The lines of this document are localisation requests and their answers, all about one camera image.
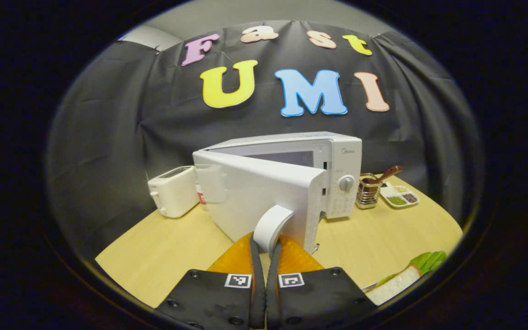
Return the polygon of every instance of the white tray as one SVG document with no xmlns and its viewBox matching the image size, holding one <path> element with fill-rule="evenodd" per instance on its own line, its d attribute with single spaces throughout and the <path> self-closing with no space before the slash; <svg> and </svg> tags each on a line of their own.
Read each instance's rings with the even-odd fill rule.
<svg viewBox="0 0 528 330">
<path fill-rule="evenodd" d="M 382 197 L 384 198 L 384 200 L 386 201 L 386 203 L 388 203 L 390 206 L 396 208 L 396 209 L 400 209 L 402 207 L 408 207 L 408 206 L 411 206 L 411 205 L 416 205 L 418 204 L 421 199 L 419 198 L 419 196 L 417 196 L 417 194 L 415 194 L 412 190 L 410 190 L 409 188 L 405 187 L 405 186 L 393 186 L 392 184 L 390 184 L 390 182 L 386 182 L 386 186 L 380 188 L 380 194 L 382 195 Z M 414 202 L 410 202 L 408 201 L 403 195 L 407 195 L 407 194 L 411 194 L 413 197 L 415 197 L 417 200 L 414 201 Z M 405 204 L 402 204 L 402 205 L 396 205 L 394 204 L 392 201 L 389 200 L 389 198 L 400 198 L 402 201 L 405 202 Z"/>
</svg>

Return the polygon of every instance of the white microwave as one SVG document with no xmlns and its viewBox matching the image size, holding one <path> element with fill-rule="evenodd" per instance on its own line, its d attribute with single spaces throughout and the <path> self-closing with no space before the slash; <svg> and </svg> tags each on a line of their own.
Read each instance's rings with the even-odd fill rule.
<svg viewBox="0 0 528 330">
<path fill-rule="evenodd" d="M 235 138 L 202 150 L 325 170 L 321 211 L 327 219 L 352 215 L 362 161 L 362 140 L 331 132 Z"/>
</svg>

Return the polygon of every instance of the black backdrop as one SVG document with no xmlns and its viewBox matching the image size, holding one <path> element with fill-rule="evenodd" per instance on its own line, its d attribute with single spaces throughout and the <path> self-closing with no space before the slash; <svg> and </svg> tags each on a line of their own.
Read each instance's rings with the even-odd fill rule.
<svg viewBox="0 0 528 330">
<path fill-rule="evenodd" d="M 272 27 L 279 36 L 240 41 L 242 31 L 258 25 Z M 312 44 L 309 30 L 328 33 L 337 47 Z M 213 33 L 221 37 L 205 58 L 182 66 L 184 44 Z M 359 54 L 342 35 L 365 40 L 373 54 Z M 248 22 L 191 40 L 163 52 L 113 43 L 60 104 L 46 155 L 50 200 L 67 238 L 87 259 L 155 209 L 147 177 L 192 165 L 195 150 L 257 135 L 329 131 L 361 138 L 361 173 L 402 165 L 400 178 L 466 223 L 478 186 L 474 182 L 484 177 L 477 125 L 451 75 L 412 40 L 396 31 L 370 38 L 303 21 Z M 231 66 L 249 59 L 258 61 L 252 96 L 233 107 L 207 106 L 201 73 L 227 67 L 222 89 L 232 92 L 239 79 Z M 348 113 L 283 117 L 283 84 L 274 76 L 281 69 L 296 69 L 311 84 L 317 71 L 336 71 Z M 389 111 L 366 109 L 367 96 L 355 72 L 379 77 Z"/>
<path fill-rule="evenodd" d="M 106 299 L 115 295 L 82 282 L 91 276 L 54 234 L 42 152 L 75 74 L 108 40 L 172 5 L 0 5 L 0 328 L 140 328 Z M 465 258 L 459 270 L 384 327 L 528 328 L 528 184 L 518 203 L 508 198 L 516 177 L 528 181 L 528 2 L 381 0 L 364 9 L 451 71 L 482 125 L 494 173 L 470 227 L 476 236 L 467 237 L 477 248 L 457 251 Z"/>
</svg>

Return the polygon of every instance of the microwave window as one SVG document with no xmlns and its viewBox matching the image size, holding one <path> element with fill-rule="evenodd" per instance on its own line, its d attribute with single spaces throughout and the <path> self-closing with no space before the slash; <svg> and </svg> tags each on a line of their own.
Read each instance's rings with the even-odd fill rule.
<svg viewBox="0 0 528 330">
<path fill-rule="evenodd" d="M 188 170 L 188 169 L 190 169 L 190 168 L 191 168 L 190 166 L 179 167 L 178 169 L 176 169 L 176 170 L 172 170 L 172 171 L 166 173 L 165 175 L 161 175 L 161 176 L 159 176 L 159 178 L 173 177 L 173 176 L 175 176 L 175 175 L 178 175 L 178 173 L 180 173 L 180 172 L 184 172 L 184 171 L 186 171 L 186 170 Z"/>
<path fill-rule="evenodd" d="M 253 154 L 247 157 L 313 167 L 313 152 Z"/>
</svg>

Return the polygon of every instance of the yellow letter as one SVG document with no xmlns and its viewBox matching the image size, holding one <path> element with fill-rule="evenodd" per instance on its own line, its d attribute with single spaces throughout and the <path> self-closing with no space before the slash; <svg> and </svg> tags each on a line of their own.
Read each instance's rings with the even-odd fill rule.
<svg viewBox="0 0 528 330">
<path fill-rule="evenodd" d="M 307 35 L 310 36 L 309 40 L 315 46 L 325 47 L 325 48 L 337 47 L 335 42 L 333 42 L 333 40 L 331 40 L 331 37 L 325 32 L 307 31 Z"/>
<path fill-rule="evenodd" d="M 223 74 L 227 71 L 226 67 L 214 67 L 201 73 L 203 101 L 210 107 L 228 107 L 249 99 L 254 92 L 254 66 L 256 64 L 258 61 L 251 59 L 233 65 L 233 69 L 239 71 L 239 88 L 232 93 L 224 93 L 221 87 Z"/>
<path fill-rule="evenodd" d="M 356 52 L 364 54 L 364 55 L 372 55 L 372 52 L 369 49 L 364 48 L 363 44 L 366 44 L 364 40 L 358 39 L 355 35 L 344 35 L 341 36 L 342 38 L 348 40 L 350 42 L 350 45 Z"/>
<path fill-rule="evenodd" d="M 384 102 L 384 99 L 382 98 L 382 94 L 380 93 L 378 84 L 376 83 L 378 80 L 376 75 L 368 72 L 356 72 L 354 73 L 354 77 L 360 79 L 362 85 L 364 86 L 366 96 L 368 97 L 368 103 L 366 103 L 368 110 L 388 111 L 388 109 L 390 109 L 388 103 Z"/>
<path fill-rule="evenodd" d="M 272 27 L 262 25 L 261 27 L 250 27 L 242 32 L 243 36 L 240 38 L 243 42 L 255 42 L 258 40 L 274 39 L 278 36 L 278 33 L 274 32 Z"/>
</svg>

